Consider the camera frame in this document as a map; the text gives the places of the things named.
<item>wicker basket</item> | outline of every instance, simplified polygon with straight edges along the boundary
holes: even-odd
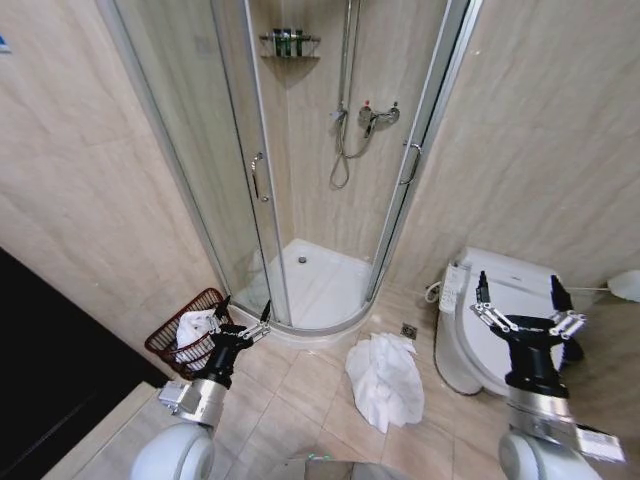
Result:
[[[176,332],[178,331],[180,317],[185,312],[215,308],[223,300],[224,298],[218,290],[207,288],[153,332],[144,342],[145,348],[158,355],[163,362],[169,365],[182,378],[192,380],[194,373],[204,367],[209,359],[209,355],[213,350],[213,342],[207,333],[195,342],[178,348]],[[221,323],[233,324],[228,312],[225,312]]]

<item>shower enclosure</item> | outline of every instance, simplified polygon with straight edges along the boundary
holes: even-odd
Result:
[[[479,1],[99,0],[234,304],[341,331],[375,299]]]

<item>white cloth in basket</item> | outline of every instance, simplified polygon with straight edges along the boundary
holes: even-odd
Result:
[[[197,342],[204,335],[208,335],[210,330],[218,328],[220,321],[215,317],[214,312],[215,310],[212,309],[183,313],[180,317],[178,330],[176,331],[178,348],[183,348]],[[200,344],[200,347],[213,348],[213,342],[211,342],[211,340],[205,340]],[[194,359],[194,353],[196,352],[190,353],[189,350],[178,352],[176,353],[176,361],[180,363],[190,362]],[[202,357],[202,359],[197,362],[187,365],[187,368],[190,370],[200,370],[206,365],[207,360],[209,360],[209,355]]]

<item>label sticker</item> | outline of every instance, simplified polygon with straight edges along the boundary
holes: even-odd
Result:
[[[9,45],[7,45],[7,42],[4,41],[4,38],[2,38],[2,35],[0,35],[0,53],[11,53],[11,49]]]
[[[624,452],[618,437],[595,430],[578,428],[580,450],[585,455],[608,462],[624,462]]]

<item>shower drain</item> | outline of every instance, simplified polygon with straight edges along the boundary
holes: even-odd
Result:
[[[414,327],[408,323],[403,323],[400,333],[411,340],[415,340],[418,336],[418,327]]]

